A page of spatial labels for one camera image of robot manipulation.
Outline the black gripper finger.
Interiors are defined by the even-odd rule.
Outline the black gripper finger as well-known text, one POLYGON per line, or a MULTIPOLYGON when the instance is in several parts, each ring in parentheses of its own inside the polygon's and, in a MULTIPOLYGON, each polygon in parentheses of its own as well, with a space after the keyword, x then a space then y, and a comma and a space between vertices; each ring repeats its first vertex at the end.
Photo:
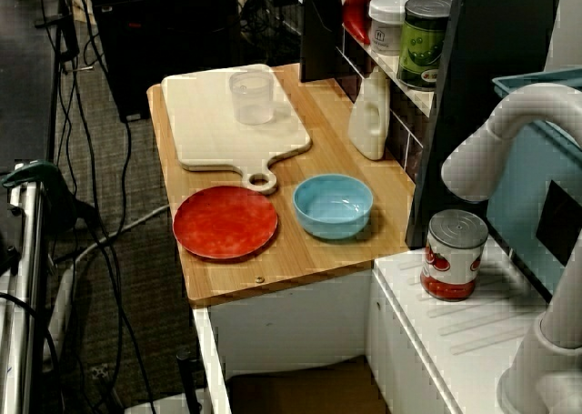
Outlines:
POLYGON ((336 31, 341 26, 340 2, 318 2, 317 14, 325 31, 336 31))

